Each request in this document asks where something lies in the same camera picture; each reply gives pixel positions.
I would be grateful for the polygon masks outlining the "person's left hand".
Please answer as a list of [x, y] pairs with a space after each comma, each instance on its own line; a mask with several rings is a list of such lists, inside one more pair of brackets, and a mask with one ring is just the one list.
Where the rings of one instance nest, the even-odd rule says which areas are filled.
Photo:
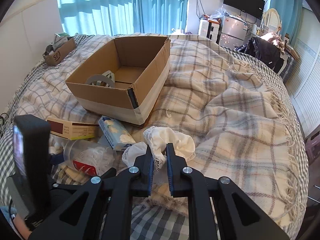
[[11, 223], [13, 226], [13, 229], [17, 233], [17, 235], [20, 237], [20, 239], [28, 239], [31, 231], [26, 226], [24, 220], [20, 217], [19, 214], [11, 215]]

